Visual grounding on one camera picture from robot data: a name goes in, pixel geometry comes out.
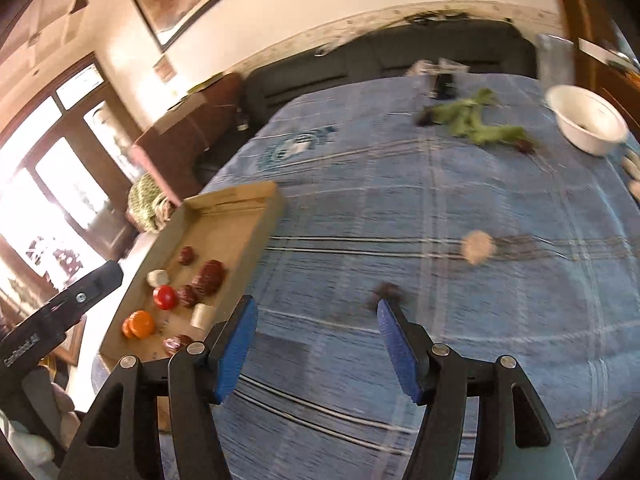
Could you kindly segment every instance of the plaid tablecloth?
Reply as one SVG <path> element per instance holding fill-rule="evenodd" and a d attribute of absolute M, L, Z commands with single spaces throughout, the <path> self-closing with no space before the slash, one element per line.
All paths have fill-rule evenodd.
<path fill-rule="evenodd" d="M 423 414 L 402 394 L 376 317 L 380 281 L 462 355 L 515 356 L 561 431 L 578 478 L 594 479 L 640 412 L 640 214 L 620 153 L 570 145 L 534 80 L 467 75 L 520 124 L 535 156 L 481 149 L 418 128 L 418 78 L 302 96 L 204 190 L 275 180 L 287 212 L 255 271 L 255 343 L 234 395 L 214 411 L 239 479 L 401 478 Z M 498 255 L 472 267 L 460 240 L 480 229 Z M 457 476 L 474 451 L 470 401 Z M 175 476 L 164 446 L 168 478 Z"/>

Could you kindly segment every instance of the black sofa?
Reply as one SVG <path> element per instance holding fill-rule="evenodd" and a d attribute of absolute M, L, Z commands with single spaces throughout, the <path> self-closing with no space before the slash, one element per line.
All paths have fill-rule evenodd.
<path fill-rule="evenodd" d="M 441 57 L 471 72 L 536 77 L 536 49 L 511 23 L 492 20 L 425 21 L 372 32 L 323 57 L 311 49 L 254 70 L 242 107 L 252 130 L 292 99 L 347 83 L 404 75 L 419 59 Z"/>

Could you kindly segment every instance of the beige ball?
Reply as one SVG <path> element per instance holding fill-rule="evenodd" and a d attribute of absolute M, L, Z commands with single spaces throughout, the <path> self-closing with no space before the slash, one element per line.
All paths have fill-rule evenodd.
<path fill-rule="evenodd" d="M 462 238 L 462 255 L 471 265 L 479 265 L 494 256 L 494 239 L 484 231 L 471 231 Z"/>

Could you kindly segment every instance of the orange toy food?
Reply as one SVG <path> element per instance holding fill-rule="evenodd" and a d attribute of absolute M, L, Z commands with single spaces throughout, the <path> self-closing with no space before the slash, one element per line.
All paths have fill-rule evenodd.
<path fill-rule="evenodd" d="M 129 339 L 133 339 L 135 337 L 133 335 L 133 332 L 131 331 L 131 326 L 129 325 L 128 317 L 122 322 L 122 333 Z"/>
<path fill-rule="evenodd" d="M 140 339 L 145 339 L 156 331 L 154 319 L 144 310 L 137 310 L 129 316 L 129 327 L 133 335 Z"/>

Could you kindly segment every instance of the blue gripper pad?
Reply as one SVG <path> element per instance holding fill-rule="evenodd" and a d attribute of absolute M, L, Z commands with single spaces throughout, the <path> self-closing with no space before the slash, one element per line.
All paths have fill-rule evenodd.
<path fill-rule="evenodd" d="M 418 403 L 422 397 L 422 389 L 418 384 L 418 359 L 385 300 L 378 303 L 378 326 L 385 338 L 386 351 L 389 352 L 402 391 Z"/>
<path fill-rule="evenodd" d="M 214 392 L 216 404 L 224 402 L 236 387 L 249 346 L 254 340 L 257 325 L 258 307 L 254 298 L 250 298 L 241 318 L 238 320 L 236 329 L 228 340 L 222 357 L 218 361 L 218 380 Z"/>

